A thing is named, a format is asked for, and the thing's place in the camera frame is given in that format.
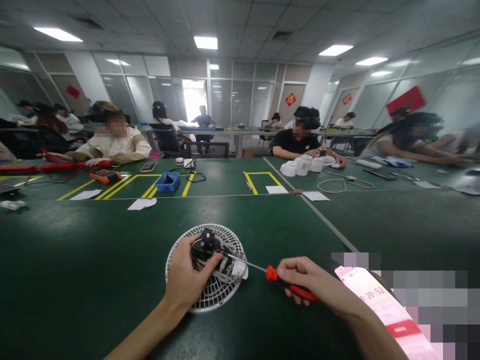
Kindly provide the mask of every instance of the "blue container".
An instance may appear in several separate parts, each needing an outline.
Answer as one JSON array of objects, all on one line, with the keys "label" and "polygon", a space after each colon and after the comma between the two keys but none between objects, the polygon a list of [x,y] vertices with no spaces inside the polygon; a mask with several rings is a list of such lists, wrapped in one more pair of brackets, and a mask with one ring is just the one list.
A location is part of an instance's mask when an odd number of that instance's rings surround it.
[{"label": "blue container", "polygon": [[[169,176],[173,183],[166,184],[165,180]],[[173,193],[180,184],[180,174],[178,172],[165,172],[160,178],[156,181],[155,187],[159,193]]]}]

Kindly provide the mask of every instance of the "orange multimeter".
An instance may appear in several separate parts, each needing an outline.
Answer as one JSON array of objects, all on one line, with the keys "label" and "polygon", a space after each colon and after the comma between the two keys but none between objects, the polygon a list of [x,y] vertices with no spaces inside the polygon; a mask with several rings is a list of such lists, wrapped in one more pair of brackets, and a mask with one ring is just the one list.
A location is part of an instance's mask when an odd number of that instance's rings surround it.
[{"label": "orange multimeter", "polygon": [[112,184],[122,179],[122,175],[118,171],[105,170],[92,172],[90,177],[94,180],[98,180],[103,184]]}]

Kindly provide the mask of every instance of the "fan grille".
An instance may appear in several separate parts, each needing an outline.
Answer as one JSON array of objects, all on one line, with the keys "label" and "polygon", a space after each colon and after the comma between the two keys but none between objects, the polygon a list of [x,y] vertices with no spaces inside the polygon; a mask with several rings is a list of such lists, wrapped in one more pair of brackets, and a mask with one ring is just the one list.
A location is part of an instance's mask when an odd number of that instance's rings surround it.
[{"label": "fan grille", "polygon": [[[195,226],[180,236],[180,238],[175,241],[175,244],[173,244],[165,265],[165,281],[168,280],[170,261],[172,260],[172,255],[175,248],[178,246],[180,239],[200,234],[205,228],[215,230],[215,236],[219,237],[224,243],[234,247],[234,250],[232,249],[232,251],[235,253],[239,254],[244,252],[244,248],[242,247],[239,238],[233,233],[233,231],[225,226],[212,223]],[[210,276],[203,292],[201,293],[200,299],[193,304],[189,312],[208,313],[212,310],[218,309],[234,296],[240,286],[240,282],[241,279],[237,282],[224,283],[216,277]]]}]

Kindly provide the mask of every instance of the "beige jacket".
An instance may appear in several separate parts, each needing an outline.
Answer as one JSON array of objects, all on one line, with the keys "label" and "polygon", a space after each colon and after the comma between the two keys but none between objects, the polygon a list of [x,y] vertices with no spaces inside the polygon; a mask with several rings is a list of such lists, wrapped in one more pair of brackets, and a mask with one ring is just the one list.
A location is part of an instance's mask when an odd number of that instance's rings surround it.
[{"label": "beige jacket", "polygon": [[116,164],[128,164],[147,159],[152,147],[138,129],[130,126],[126,129],[129,149],[127,153],[112,153],[114,138],[107,134],[96,133],[87,143],[65,155],[74,158],[76,163],[89,159],[110,158]]}]

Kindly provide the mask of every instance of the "air vent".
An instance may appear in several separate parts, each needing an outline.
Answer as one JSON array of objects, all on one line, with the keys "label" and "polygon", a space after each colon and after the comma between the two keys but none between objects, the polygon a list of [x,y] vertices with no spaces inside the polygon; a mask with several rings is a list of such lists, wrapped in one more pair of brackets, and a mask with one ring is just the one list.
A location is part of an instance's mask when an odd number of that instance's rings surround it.
[{"label": "air vent", "polygon": [[294,36],[294,34],[295,34],[294,31],[278,30],[276,33],[273,34],[271,39],[275,41],[287,42]]},{"label": "air vent", "polygon": [[91,18],[87,16],[82,16],[82,17],[71,17],[73,20],[75,20],[77,23],[82,25],[86,29],[91,29],[91,30],[105,30],[103,27],[101,27],[99,24],[97,24],[95,21],[93,21]]}]

